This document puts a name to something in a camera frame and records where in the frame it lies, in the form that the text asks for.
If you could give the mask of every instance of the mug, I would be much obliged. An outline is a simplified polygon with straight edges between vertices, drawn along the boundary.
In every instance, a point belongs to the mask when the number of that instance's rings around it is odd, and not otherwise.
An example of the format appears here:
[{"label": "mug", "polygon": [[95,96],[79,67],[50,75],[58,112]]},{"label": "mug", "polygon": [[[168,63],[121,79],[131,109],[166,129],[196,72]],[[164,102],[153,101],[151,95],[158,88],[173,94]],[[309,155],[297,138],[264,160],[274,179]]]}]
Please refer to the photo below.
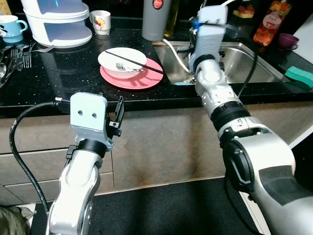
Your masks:
[{"label": "mug", "polygon": [[[25,28],[22,29],[20,23],[24,24]],[[18,20],[17,16],[0,16],[0,36],[6,43],[17,43],[23,40],[22,33],[27,29],[27,23]]]},{"label": "mug", "polygon": [[97,34],[106,35],[110,33],[111,13],[108,11],[91,11],[89,19],[92,23],[94,31]]},{"label": "mug", "polygon": [[298,48],[299,39],[291,34],[281,33],[278,37],[278,48],[282,50],[295,50]]}]

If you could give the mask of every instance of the gray bottle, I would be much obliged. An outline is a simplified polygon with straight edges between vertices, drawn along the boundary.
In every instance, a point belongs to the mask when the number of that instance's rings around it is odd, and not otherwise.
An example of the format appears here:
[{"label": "gray bottle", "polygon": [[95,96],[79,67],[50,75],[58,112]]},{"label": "gray bottle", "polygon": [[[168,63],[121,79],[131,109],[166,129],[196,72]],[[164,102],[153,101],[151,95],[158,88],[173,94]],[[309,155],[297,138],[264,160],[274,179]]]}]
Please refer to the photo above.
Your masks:
[{"label": "gray bottle", "polygon": [[149,41],[161,41],[172,0],[144,0],[142,36]]}]

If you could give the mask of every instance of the pink plate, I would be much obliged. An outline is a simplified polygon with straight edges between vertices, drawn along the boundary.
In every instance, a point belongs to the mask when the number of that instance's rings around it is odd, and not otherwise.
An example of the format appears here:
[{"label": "pink plate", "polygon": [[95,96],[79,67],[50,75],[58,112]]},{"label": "pink plate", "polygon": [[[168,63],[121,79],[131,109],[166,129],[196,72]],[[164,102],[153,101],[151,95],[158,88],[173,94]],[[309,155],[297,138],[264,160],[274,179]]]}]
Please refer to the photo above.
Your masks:
[{"label": "pink plate", "polygon": [[[163,71],[162,67],[157,62],[149,58],[147,58],[146,65],[157,70]],[[100,73],[104,80],[111,83],[112,85],[132,90],[149,88],[156,85],[162,80],[163,74],[154,72],[146,68],[143,69],[144,69],[143,72],[140,72],[135,77],[127,79],[115,78],[108,75],[102,66],[100,67]]]}]

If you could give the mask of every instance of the green sponge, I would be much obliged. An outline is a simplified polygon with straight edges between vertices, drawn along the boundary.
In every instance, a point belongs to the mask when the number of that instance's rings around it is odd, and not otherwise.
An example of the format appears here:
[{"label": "green sponge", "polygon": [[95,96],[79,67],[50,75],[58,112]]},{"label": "green sponge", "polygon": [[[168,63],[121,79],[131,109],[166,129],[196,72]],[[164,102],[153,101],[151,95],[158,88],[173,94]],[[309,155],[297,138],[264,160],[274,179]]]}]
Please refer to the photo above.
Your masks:
[{"label": "green sponge", "polygon": [[313,73],[307,72],[301,69],[296,68],[295,66],[290,67],[285,76],[290,77],[294,80],[303,82],[307,84],[310,88],[313,87]]}]

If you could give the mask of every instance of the kitchen cabinet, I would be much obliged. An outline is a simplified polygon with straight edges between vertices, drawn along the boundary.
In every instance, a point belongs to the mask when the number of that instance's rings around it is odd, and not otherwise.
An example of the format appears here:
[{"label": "kitchen cabinet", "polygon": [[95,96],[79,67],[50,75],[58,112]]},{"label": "kitchen cabinet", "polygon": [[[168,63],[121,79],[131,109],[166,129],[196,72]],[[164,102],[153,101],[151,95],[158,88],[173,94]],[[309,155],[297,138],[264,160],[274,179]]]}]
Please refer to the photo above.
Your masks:
[{"label": "kitchen cabinet", "polygon": [[[313,125],[313,102],[246,107],[288,144]],[[38,201],[10,153],[8,133],[13,121],[0,119],[2,205]],[[98,193],[224,176],[217,132],[203,108],[126,112],[121,129],[122,136],[113,139],[112,159],[110,153],[104,157]],[[69,116],[29,117],[17,129],[17,148],[48,200],[57,196],[57,179],[74,137]]]}]

